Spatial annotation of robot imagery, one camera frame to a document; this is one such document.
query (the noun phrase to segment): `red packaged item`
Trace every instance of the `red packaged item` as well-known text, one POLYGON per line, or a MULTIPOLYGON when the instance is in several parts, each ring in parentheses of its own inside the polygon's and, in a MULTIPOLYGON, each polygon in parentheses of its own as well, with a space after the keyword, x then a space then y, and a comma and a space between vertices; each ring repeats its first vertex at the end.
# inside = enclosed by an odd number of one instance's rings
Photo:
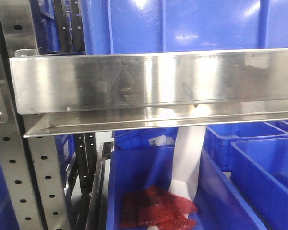
POLYGON ((185 218, 183 213, 196 211, 192 201, 151 186, 124 195, 120 227, 157 225, 160 230, 190 230, 196 225, 196 221, 185 218))
POLYGON ((182 213, 193 213, 197 212, 197 207, 194 203, 184 197, 169 193, 172 199, 172 205, 175 210, 179 210, 182 213))
POLYGON ((139 226, 153 226, 170 219, 173 219, 171 205, 165 202, 162 195, 142 197, 138 212, 139 226))
POLYGON ((138 223, 138 195, 135 193, 126 193, 123 198, 120 227, 135 228, 138 223))
POLYGON ((187 219, 185 216, 176 211, 174 218, 164 221, 157 225, 159 230, 191 230, 195 227, 197 222, 193 219, 187 219))

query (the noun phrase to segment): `hole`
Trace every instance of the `hole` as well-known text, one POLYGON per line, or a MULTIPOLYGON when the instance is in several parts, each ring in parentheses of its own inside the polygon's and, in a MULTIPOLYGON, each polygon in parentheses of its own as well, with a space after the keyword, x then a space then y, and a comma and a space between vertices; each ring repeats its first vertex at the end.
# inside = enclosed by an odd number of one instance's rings
POLYGON ((21 25, 14 25, 15 30, 21 30, 23 27, 21 25))
POLYGON ((10 141, 11 139, 9 137, 2 138, 3 141, 10 141))

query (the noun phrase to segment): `white label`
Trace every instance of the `white label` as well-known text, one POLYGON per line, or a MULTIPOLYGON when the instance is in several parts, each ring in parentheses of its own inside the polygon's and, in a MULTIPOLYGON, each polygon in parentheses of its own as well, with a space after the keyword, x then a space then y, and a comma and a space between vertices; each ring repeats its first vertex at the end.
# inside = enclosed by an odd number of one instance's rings
POLYGON ((148 142, 150 146, 165 145, 167 142, 167 137, 165 135, 161 135, 161 136, 149 139, 148 142))

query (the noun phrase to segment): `stainless steel shelf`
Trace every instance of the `stainless steel shelf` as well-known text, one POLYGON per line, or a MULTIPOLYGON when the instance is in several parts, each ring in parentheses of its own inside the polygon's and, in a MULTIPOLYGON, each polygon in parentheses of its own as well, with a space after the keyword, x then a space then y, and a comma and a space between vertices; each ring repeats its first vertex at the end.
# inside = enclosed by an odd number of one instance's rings
POLYGON ((46 114, 25 137, 288 119, 288 100, 46 114))
POLYGON ((20 114, 288 99, 288 49, 40 55, 10 64, 20 114))

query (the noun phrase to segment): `white paper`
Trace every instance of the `white paper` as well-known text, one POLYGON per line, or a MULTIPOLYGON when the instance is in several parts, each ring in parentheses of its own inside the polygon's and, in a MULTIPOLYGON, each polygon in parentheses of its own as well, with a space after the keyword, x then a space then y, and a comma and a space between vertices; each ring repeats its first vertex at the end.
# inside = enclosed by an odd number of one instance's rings
POLYGON ((179 127, 174 148, 173 176, 169 191, 194 200, 206 126, 179 127))
POLYGON ((167 141, 167 136, 161 135, 155 138, 151 138, 148 140, 150 146, 161 146, 165 145, 167 141))

